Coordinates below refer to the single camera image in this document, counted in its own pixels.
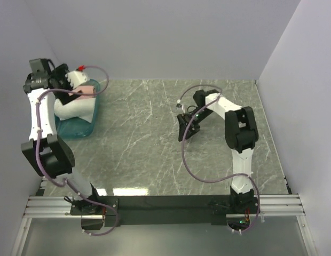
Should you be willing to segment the white towel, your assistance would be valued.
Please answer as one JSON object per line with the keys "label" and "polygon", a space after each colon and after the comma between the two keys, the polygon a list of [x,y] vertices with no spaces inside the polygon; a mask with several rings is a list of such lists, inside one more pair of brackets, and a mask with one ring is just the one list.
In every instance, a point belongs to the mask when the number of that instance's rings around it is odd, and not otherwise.
{"label": "white towel", "polygon": [[63,105],[59,99],[54,103],[54,114],[61,120],[80,118],[91,123],[93,120],[96,98],[73,100]]}

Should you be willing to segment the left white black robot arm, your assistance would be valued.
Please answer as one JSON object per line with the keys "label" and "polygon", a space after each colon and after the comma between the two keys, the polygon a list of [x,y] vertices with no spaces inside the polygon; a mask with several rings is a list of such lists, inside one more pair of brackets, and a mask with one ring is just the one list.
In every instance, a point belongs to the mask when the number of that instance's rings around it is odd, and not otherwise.
{"label": "left white black robot arm", "polygon": [[58,134],[56,106],[72,108],[74,104],[96,103],[99,91],[87,86],[90,79],[85,73],[88,65],[74,71],[67,64],[55,66],[51,59],[39,58],[29,62],[31,72],[27,75],[23,91],[31,109],[31,131],[21,151],[35,172],[45,177],[56,187],[68,187],[72,198],[65,201],[85,215],[99,214],[104,210],[96,188],[77,172],[71,148]]}

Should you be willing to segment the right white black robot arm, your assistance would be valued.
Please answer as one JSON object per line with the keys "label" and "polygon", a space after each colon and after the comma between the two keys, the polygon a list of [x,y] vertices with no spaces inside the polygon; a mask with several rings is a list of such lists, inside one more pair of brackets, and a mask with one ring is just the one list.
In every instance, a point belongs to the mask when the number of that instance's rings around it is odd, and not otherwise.
{"label": "right white black robot arm", "polygon": [[225,141],[232,153],[233,173],[230,195],[215,206],[224,213],[245,213],[258,203],[252,180],[252,157],[259,134],[251,107],[241,107],[227,100],[217,90],[198,90],[193,96],[196,107],[185,110],[181,100],[177,108],[183,112],[177,115],[179,124],[178,140],[182,144],[200,130],[200,122],[210,114],[216,113],[224,122]]}

